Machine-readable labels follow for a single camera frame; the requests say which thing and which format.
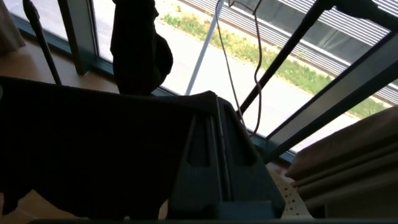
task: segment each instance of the grass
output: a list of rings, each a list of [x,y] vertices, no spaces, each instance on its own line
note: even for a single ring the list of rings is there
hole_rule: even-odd
[[[200,40],[205,39],[210,26],[209,21],[203,21],[196,15],[186,13],[181,13],[180,16],[167,14],[162,17],[162,20],[168,25],[184,31]],[[224,47],[230,55],[240,60],[251,62],[254,65],[258,64],[259,54],[257,44],[254,44],[245,37],[234,34],[228,30],[222,29],[221,34],[223,36]],[[217,32],[213,34],[210,44],[221,48],[221,42]],[[276,55],[277,52],[275,52],[274,49],[263,47],[261,67],[263,69],[267,69]],[[289,59],[282,64],[275,75],[312,95],[317,94],[332,81],[331,76],[317,73],[302,63]],[[367,98],[355,107],[351,108],[348,113],[363,119],[384,109],[386,109],[386,107],[382,103],[378,103],[371,98]]]

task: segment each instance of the curtain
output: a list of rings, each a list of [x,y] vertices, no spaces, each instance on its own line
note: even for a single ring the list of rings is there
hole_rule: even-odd
[[[0,0],[0,56],[25,46],[5,3]]]
[[[287,177],[308,209],[398,183],[398,106],[300,151]]]

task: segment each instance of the black fabric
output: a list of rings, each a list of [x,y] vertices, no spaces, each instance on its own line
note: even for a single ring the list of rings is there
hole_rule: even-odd
[[[113,72],[119,92],[148,96],[170,73],[173,58],[156,33],[159,15],[153,0],[115,0],[111,40]]]
[[[212,92],[151,98],[5,77],[0,85],[4,207],[34,189],[93,219],[156,219],[193,115],[217,112]]]

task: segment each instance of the wooden floor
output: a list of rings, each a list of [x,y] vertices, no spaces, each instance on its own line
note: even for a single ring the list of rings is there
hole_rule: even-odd
[[[0,57],[0,75],[54,83],[40,47],[29,41],[26,41],[26,44],[26,47],[19,49],[17,52]],[[113,93],[118,92],[117,86],[113,82],[93,72],[79,76],[75,71],[74,64],[67,58],[56,54],[53,54],[53,58],[64,85]],[[269,164],[268,166],[282,176],[286,172],[286,167],[279,164]],[[2,200],[3,197],[0,194],[0,211]],[[160,209],[159,218],[165,218],[166,213],[167,206],[164,204]],[[5,217],[2,217],[0,213],[0,224],[26,224],[36,218],[59,219],[75,217],[70,213],[55,208],[37,193],[31,192],[20,201],[15,212]]]

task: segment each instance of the window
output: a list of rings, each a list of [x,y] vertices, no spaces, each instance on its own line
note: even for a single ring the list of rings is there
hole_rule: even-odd
[[[15,16],[25,19],[21,1],[4,1]],[[68,32],[68,36],[74,38],[70,42],[73,44],[71,49],[75,49],[72,59],[82,73],[97,69],[112,75],[110,43],[115,8],[112,0],[32,2],[48,32],[65,40]],[[210,29],[215,25],[213,18],[217,0],[155,2],[159,12],[155,20],[157,33],[167,39],[174,55],[173,69],[162,85],[162,94],[191,95],[211,90],[237,109],[218,31]],[[253,35],[253,16],[239,4],[229,7],[229,2],[232,1],[224,2],[219,14],[220,28],[236,97],[241,105],[255,85],[258,46]],[[241,2],[251,8],[257,3],[249,0]],[[383,10],[395,13],[381,1],[377,2]],[[398,0],[392,2],[398,6]],[[310,4],[299,4],[285,0],[261,2],[257,15],[263,57],[258,79],[310,8]],[[70,13],[71,18],[62,19],[61,15],[66,12]],[[68,23],[66,31],[63,21]],[[376,53],[389,54],[385,51],[380,53],[382,47],[372,52],[378,44],[395,46],[396,40],[389,35],[389,30],[372,22],[348,17],[334,9],[324,12],[264,87],[258,135],[252,138],[255,145],[265,150],[267,155],[282,154],[286,150],[290,150],[288,155],[294,155],[337,130],[398,104],[397,81],[391,78],[392,75],[388,78],[379,78],[382,75],[378,75],[390,66],[389,61],[385,59],[376,63],[380,59],[372,56]],[[397,58],[398,55],[392,53],[390,57]],[[369,74],[358,75],[358,69],[365,66],[363,61],[355,62],[359,58],[374,65],[361,72],[367,74],[369,71]],[[354,68],[353,71],[346,70],[349,67]],[[376,87],[365,90],[364,86],[370,82],[376,83]],[[257,123],[258,100],[257,97],[244,112],[245,124],[251,130]],[[339,109],[340,102],[349,107],[340,105],[345,109]]]

